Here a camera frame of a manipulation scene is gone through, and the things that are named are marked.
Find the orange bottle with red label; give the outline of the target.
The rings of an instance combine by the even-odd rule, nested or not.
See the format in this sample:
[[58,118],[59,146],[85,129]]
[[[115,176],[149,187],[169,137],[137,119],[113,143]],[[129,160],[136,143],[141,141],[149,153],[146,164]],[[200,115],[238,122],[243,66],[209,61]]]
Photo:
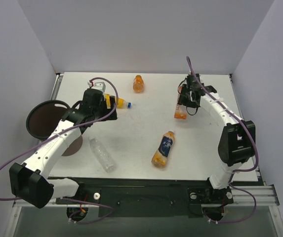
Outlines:
[[180,99],[180,95],[177,96],[177,103],[176,103],[176,108],[174,112],[174,118],[186,120],[188,113],[186,111],[186,107],[179,104],[179,99]]

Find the yellow label bottle blue cap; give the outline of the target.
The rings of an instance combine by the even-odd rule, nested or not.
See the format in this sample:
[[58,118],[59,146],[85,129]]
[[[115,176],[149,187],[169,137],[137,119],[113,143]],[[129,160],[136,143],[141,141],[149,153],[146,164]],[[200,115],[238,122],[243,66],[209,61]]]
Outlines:
[[[111,105],[113,104],[111,102],[110,94],[105,94],[105,100],[106,100],[107,108],[110,109]],[[122,98],[119,98],[119,101],[118,101],[118,104],[117,104],[117,108],[120,108],[120,109],[130,109],[131,108],[131,103],[125,101]]]

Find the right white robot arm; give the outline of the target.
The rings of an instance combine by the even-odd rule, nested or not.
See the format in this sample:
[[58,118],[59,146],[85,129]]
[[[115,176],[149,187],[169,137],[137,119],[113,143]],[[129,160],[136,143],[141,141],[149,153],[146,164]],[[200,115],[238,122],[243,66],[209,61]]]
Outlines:
[[255,124],[237,116],[211,86],[205,86],[196,75],[187,75],[178,86],[178,105],[198,111],[203,108],[223,127],[218,144],[220,167],[208,179],[204,197],[217,201],[221,190],[229,187],[236,173],[251,172],[258,166]]

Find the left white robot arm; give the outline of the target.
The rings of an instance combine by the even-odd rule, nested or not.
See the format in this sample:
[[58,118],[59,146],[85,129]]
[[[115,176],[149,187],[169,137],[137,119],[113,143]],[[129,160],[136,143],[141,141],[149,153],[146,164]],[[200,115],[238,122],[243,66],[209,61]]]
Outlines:
[[117,103],[116,96],[106,100],[103,90],[87,89],[83,100],[62,116],[49,138],[22,164],[11,166],[12,193],[37,208],[43,208],[53,198],[68,197],[73,203],[83,201],[85,191],[76,181],[70,178],[49,180],[48,177],[62,154],[88,127],[98,121],[116,120]]

